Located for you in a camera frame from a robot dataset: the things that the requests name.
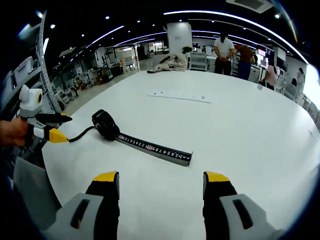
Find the white pillar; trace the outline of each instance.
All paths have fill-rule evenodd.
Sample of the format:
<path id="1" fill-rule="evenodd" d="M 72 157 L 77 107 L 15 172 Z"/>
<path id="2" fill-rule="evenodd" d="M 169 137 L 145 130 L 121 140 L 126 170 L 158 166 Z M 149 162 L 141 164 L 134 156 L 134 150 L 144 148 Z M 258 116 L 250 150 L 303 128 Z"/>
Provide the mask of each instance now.
<path id="1" fill-rule="evenodd" d="M 94 51 L 94 56 L 95 56 L 97 67 L 102 68 L 104 66 L 104 61 L 103 61 L 102 57 L 104 59 L 106 58 L 105 47 L 99 47 L 98 49 L 96 49 Z"/>
<path id="2" fill-rule="evenodd" d="M 277 57 L 286 61 L 286 52 L 284 50 L 277 46 L 274 46 L 272 49 L 274 50 L 274 65 L 277 65 Z"/>
<path id="3" fill-rule="evenodd" d="M 192 32 L 188 22 L 168 23 L 167 37 L 171 54 L 182 54 L 185 46 L 192 48 Z"/>

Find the pink shirt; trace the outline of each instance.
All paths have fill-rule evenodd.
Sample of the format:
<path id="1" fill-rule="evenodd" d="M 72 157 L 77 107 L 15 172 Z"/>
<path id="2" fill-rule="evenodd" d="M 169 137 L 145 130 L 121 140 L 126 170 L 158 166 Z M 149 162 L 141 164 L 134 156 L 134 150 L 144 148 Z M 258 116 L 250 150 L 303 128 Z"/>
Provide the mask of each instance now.
<path id="1" fill-rule="evenodd" d="M 277 81 L 277 75 L 275 73 L 274 66 L 269 65 L 266 71 L 270 74 L 269 78 L 267 79 L 268 83 L 271 86 L 274 86 Z"/>

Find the gray floor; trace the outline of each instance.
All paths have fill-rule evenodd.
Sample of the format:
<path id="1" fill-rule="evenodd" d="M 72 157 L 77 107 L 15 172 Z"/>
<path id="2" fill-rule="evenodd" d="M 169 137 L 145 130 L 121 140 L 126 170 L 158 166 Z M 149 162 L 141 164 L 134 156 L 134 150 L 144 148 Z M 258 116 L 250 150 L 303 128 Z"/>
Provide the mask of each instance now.
<path id="1" fill-rule="evenodd" d="M 88 88 L 86 90 L 78 90 L 77 93 L 79 97 L 76 97 L 73 101 L 70 101 L 65 110 L 63 111 L 68 116 L 71 116 L 75 113 L 79 108 L 81 108 L 84 104 L 88 101 L 93 99 L 95 96 L 102 93 L 104 90 L 110 88 L 111 86 L 117 84 L 121 80 L 139 72 L 139 71 L 146 71 L 151 69 L 153 61 L 152 58 L 141 60 L 141 61 L 134 61 L 135 70 L 128 70 L 124 71 L 124 74 L 114 77 L 111 81 L 104 83 L 102 85 L 95 85 L 92 88 Z"/>

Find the measuring tape blade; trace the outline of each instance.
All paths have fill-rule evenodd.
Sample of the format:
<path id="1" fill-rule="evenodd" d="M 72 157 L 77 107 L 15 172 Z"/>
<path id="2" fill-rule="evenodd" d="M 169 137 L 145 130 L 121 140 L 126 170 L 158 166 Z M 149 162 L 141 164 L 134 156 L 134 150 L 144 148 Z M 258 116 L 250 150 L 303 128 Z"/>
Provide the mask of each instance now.
<path id="1" fill-rule="evenodd" d="M 187 153 L 169 147 L 160 146 L 148 141 L 140 140 L 138 138 L 123 134 L 121 132 L 116 135 L 115 140 L 135 149 L 138 149 L 142 152 L 155 156 L 157 158 L 182 166 L 189 166 L 192 158 L 192 153 Z"/>

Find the white table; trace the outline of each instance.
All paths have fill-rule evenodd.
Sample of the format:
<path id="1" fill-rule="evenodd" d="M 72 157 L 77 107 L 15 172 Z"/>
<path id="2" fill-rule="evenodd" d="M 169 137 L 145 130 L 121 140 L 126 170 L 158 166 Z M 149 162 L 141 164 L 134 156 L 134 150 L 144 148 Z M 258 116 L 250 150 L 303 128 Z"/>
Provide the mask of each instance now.
<path id="1" fill-rule="evenodd" d="M 214 102 L 148 96 L 159 90 Z M 184 167 L 104 140 L 95 130 L 74 143 L 44 146 L 46 170 L 62 205 L 84 193 L 95 176 L 119 171 L 118 239 L 205 239 L 204 171 L 227 176 L 276 229 L 295 221 L 313 191 L 320 139 L 314 122 L 293 101 L 255 83 L 210 72 L 141 71 L 90 100 L 60 130 L 77 136 L 99 109 L 125 134 L 193 152 Z"/>

